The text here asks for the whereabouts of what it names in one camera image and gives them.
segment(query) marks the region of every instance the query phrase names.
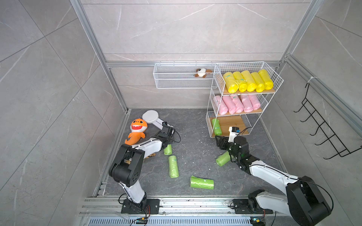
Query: wall tile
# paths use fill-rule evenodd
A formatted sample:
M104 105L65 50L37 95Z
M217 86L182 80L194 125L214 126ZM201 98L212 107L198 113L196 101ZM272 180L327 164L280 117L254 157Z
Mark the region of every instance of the wall tile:
M5 225L47 225L102 118L79 91L0 191Z
M94 71L82 90L103 117L114 96L114 91L101 66Z
M51 33L47 39L82 87L98 67L99 61L79 19Z
M283 52L307 7L308 3L84 5L106 54Z
M79 86L45 38L2 61L0 68L2 187Z
M296 131L274 100L271 101L268 109L263 113L262 120L288 173L299 177L306 175L331 193L334 199L334 210L330 216L323 219L318 225L352 226L353 224L323 178L324 175L321 174ZM331 206L329 196L324 191L321 192Z
M359 0L325 0L317 16L362 36L362 2Z
M138 61L138 60L276 60L283 53L243 53L243 54L105 54L107 61Z
M0 61L43 37L18 0L0 1Z
M124 112L122 110L119 101L114 95L106 113L103 116L104 122L107 124L108 128L112 131L113 135L117 133L117 129L119 124L121 123L121 119Z
M112 132L102 120L70 179L49 226L73 225L78 202L93 195L113 140Z
M44 35L77 18L68 0L21 0Z
M315 17L293 55L362 115L361 37Z
M128 108L207 108L210 89L120 86Z
M81 0L83 4L230 4L255 0ZM309 3L310 0L258 0L258 3Z
M358 225L359 213L356 209L359 208L359 203L362 202L362 197L359 195L362 192L359 183L359 181L362 181L362 175L360 174L362 170L362 150L343 158L336 156L328 160L323 159L323 157L328 158L335 155L336 151L328 141L320 146L315 145L323 142L326 136L321 130L315 136L310 135L310 133L315 133L318 125L312 118L304 123L300 122L300 120L305 120L309 116L304 108L298 113L293 112L302 106L301 101L305 96L306 89L304 87L306 81L290 66L286 66L281 74L288 75L288 79L285 80L274 96L276 102L296 130L303 145L338 198L346 214L355 225ZM353 151L362 145L362 138L312 87L309 87L307 98L349 150ZM316 113L314 117L319 124L322 123L322 119ZM327 126L322 128L328 136L332 135ZM332 142L340 151L344 149L337 139L332 139Z
M120 86L152 86L155 85L153 68L112 68L113 76Z

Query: yellow garbage bag roll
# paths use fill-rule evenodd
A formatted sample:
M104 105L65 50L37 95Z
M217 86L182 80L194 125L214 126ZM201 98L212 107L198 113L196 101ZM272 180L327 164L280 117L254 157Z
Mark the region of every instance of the yellow garbage bag roll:
M243 71L241 72L241 74L243 75L244 80L247 82L248 88L247 91L248 92L252 92L256 89L256 83L253 79L253 77L251 76L249 71Z
M255 83L256 83L256 89L255 91L258 93L261 93L264 91L265 89L265 85L264 85L264 81L263 79L261 79L260 75L258 74L258 72L253 72L251 73L251 76L253 77Z
M268 72L266 70L262 69L258 72L258 74L260 75L261 79L263 79L263 81L264 81L265 89L266 90L272 89L274 84L273 84L273 81L270 78Z
M234 76L232 75L232 73L231 72L226 72L223 75L223 77L224 77L224 80L225 80L225 83L226 83L227 91L229 93L235 93L238 90L239 85L236 82L236 80L234 79Z
M244 80L243 76L241 75L240 71L235 71L232 75L234 75L234 79L239 85L239 91L245 92L248 88L247 82Z

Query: green garbage bag roll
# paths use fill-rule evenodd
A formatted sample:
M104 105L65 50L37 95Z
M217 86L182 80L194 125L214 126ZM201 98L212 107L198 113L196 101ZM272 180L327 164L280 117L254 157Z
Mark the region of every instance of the green garbage bag roll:
M168 164L170 167L170 169L168 171L168 174L170 175L170 177L171 178L179 177L176 156L171 155L170 157L168 157Z
M214 127L214 133L215 135L221 136L223 132L220 129L220 123L218 119L211 120L212 126Z
M167 145L167 147L165 147L165 149L163 150L163 153L164 153L165 155L172 155L172 147L171 147L170 144Z
M192 187L192 188L204 188L204 189L213 190L214 189L214 180L203 179L203 178L198 178L198 177L195 177L195 176L191 176L190 187Z
M228 161L230 161L230 155L229 152L226 151L224 154L220 155L217 159L216 159L216 163L219 166L223 166L225 165Z

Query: small brown plush toy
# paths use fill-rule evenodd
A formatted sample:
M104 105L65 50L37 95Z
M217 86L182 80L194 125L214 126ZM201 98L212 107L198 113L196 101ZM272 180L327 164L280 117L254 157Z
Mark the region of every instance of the small brown plush toy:
M212 73L212 70L210 69L205 69L205 68L200 68L196 70L197 74L195 74L195 77L197 78L206 78L206 76L210 73Z

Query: orange shark plush toy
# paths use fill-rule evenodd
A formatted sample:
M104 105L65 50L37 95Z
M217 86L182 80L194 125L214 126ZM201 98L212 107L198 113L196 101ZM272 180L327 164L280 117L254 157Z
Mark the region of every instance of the orange shark plush toy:
M125 144L134 145L141 137L145 138L144 131L147 129L147 123L143 119L136 119L131 123L131 133L128 135L129 140L126 139Z

